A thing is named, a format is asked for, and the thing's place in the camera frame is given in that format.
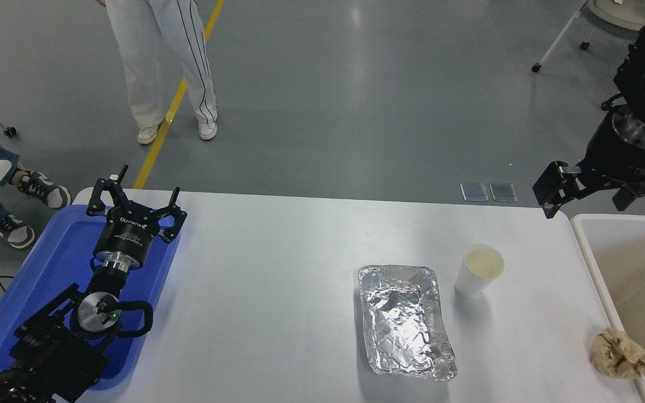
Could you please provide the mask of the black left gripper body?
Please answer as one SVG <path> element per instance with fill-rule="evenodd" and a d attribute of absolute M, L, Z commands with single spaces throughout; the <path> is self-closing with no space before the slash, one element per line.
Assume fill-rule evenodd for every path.
<path fill-rule="evenodd" d="M 108 209 L 105 227 L 94 248 L 94 257 L 103 262 L 105 256 L 120 253 L 137 264 L 143 264 L 153 237 L 160 230 L 158 219 L 149 216 L 152 211 L 151 207 L 142 204 Z"/>

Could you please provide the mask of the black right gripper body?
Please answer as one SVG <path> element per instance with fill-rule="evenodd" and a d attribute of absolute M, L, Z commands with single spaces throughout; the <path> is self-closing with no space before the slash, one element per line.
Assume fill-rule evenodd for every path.
<path fill-rule="evenodd" d="M 580 167 L 616 181 L 644 182 L 645 124 L 640 120 L 604 120 L 591 138 Z"/>

